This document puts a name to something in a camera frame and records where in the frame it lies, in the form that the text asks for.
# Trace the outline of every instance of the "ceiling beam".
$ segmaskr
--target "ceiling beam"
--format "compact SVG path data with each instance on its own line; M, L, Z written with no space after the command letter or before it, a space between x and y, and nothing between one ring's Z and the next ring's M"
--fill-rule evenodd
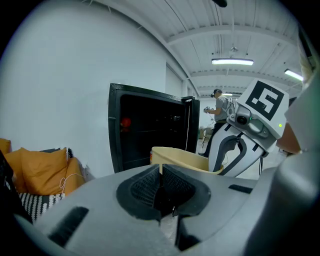
M192 30L188 30L186 32L182 32L173 36L170 36L166 42L168 45L174 45L183 40L189 40L195 37L200 36L208 36L208 35L231 35L233 31L232 25L216 25L216 26L206 26L200 27ZM253 26L243 26L243 25L234 25L234 34L235 35L259 35L272 38L278 42L292 45L297 47L297 41L291 39L285 35L279 34L277 32L273 32L271 30L266 30L259 27Z
M200 94L212 94L214 92L214 89L221 89L222 86L205 86L205 87L198 87ZM244 88L241 90L241 88L232 88L225 86L223 89L223 93L235 93L235 94L242 94L247 88Z
M169 63L170 67L174 68L173 62L176 61L178 65L181 67L181 69L183 70L183 72L185 73L186 78L189 79L191 77L190 72L188 71L186 65L183 63L180 57L175 53L175 51L171 49L167 41L161 36L161 34L156 29L157 27L156 24L152 20L150 20L146 15L144 15L139 9L137 9L135 6L131 5L128 2L126 2L126 5L124 5L124 1L117 1L117 0L96 0L96 1L107 7L111 7L117 10L118 12L124 14L125 16L129 17L130 19L140 24L152 36L154 36L157 39L157 41L159 41L165 47L165 49L172 55L174 60L171 61L172 65ZM194 90L196 91L196 93L200 96L197 87L194 85L191 79L190 79L190 83L194 88Z
M201 78L201 77L226 76L226 75L227 75L227 70L218 70L218 71L206 71L206 72L192 73L191 77L193 79L195 79L195 78ZM294 83L291 81L283 80L281 78L274 77L274 76L267 75L267 74L254 73L254 72L250 72L250 71L229 70L228 76L263 79L263 80L267 80L267 81L270 81L273 83L282 84L282 85L285 85L288 87L294 85Z

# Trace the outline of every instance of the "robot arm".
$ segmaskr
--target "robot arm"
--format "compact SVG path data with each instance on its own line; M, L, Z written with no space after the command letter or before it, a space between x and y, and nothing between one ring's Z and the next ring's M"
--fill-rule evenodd
M275 148L283 135L289 95L274 85L254 80L237 101L235 112L214 135L209 170L216 172L236 145L240 154L219 175L236 177Z

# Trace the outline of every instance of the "black and white striped fabric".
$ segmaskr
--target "black and white striped fabric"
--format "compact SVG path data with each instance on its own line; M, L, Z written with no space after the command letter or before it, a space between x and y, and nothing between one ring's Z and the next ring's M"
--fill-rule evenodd
M29 193L20 193L22 205L26 212L31 216L34 222L42 214L44 214L54 204L60 200L61 194L56 195L35 195ZM61 200L65 198L65 193L62 194Z

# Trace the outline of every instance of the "ceiling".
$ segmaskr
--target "ceiling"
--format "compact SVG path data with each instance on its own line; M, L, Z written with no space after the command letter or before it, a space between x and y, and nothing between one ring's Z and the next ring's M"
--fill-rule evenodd
M215 88L241 94L256 78L297 96L302 83L298 24L273 0L99 0L135 20L173 55L201 98ZM212 58L254 60L252 66L212 65Z

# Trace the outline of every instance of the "black cabinet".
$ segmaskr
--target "black cabinet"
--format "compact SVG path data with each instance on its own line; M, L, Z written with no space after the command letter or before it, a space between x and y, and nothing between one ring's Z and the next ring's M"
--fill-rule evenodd
M114 172L150 164L152 147L196 152L200 102L111 83L108 127Z

